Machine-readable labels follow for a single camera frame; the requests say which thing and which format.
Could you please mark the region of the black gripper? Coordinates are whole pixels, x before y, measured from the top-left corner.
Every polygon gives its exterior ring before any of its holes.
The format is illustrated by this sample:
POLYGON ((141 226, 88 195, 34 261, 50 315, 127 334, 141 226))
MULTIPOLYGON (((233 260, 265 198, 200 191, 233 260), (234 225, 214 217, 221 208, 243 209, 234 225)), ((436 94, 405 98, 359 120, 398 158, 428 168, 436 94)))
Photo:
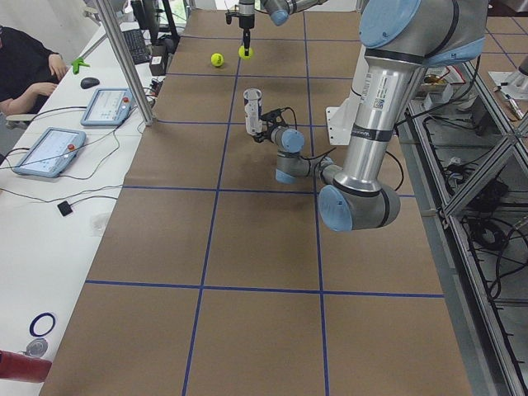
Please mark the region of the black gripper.
POLYGON ((251 47, 251 29, 254 27, 254 15, 240 14, 238 25, 243 29, 243 46, 248 49, 251 47))
POLYGON ((275 126, 270 126, 265 128, 262 132, 256 133, 253 135, 253 140, 257 143, 263 143, 264 141, 270 141, 272 143, 275 142, 273 138, 273 133, 275 131, 275 126))

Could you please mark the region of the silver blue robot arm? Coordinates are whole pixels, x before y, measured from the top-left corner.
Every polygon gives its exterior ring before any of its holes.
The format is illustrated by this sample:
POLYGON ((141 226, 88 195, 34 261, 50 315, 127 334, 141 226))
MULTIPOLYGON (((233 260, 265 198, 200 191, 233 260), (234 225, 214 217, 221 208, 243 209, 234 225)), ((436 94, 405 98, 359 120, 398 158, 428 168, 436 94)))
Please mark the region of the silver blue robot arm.
POLYGON ((368 65, 350 129, 342 167, 320 163, 300 152, 304 136, 286 123, 260 115, 259 96, 244 95, 246 131, 257 142, 277 147, 276 180, 293 182, 317 173, 324 182, 318 212, 338 232, 381 228, 400 211, 396 191, 378 175, 400 111, 416 90, 418 68, 448 66, 477 58, 483 51, 486 1, 369 1, 359 27, 368 65))
MULTIPOLYGON (((297 12, 302 12, 311 7, 323 5, 326 0, 271 0, 261 1, 261 5, 271 21, 276 26, 286 23, 297 12)), ((238 25, 243 30, 243 45, 241 56, 249 56, 251 48, 251 29, 255 26, 255 2, 252 0, 239 1, 232 12, 226 12, 226 22, 231 23, 234 17, 238 18, 238 25)))

